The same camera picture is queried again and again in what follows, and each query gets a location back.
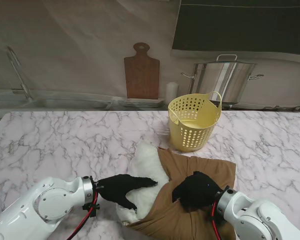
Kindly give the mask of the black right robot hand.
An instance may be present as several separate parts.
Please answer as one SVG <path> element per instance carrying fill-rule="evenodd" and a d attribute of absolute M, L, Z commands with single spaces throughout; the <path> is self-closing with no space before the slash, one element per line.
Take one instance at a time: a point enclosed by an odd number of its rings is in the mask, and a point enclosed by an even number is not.
<path fill-rule="evenodd" d="M 187 211 L 196 211 L 212 206 L 223 190 L 208 175 L 200 171 L 194 171 L 187 176 L 172 191 L 172 203 L 179 201 Z"/>

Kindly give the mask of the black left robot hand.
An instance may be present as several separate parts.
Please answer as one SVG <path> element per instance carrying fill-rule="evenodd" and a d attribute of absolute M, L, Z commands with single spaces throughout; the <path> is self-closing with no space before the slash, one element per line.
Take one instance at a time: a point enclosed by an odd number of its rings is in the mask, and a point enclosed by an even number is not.
<path fill-rule="evenodd" d="M 95 183 L 96 191 L 103 199 L 134 211 L 137 210 L 137 207 L 126 198 L 127 193 L 141 188 L 155 187 L 157 184 L 149 177 L 135 177 L 129 174 L 114 175 Z"/>

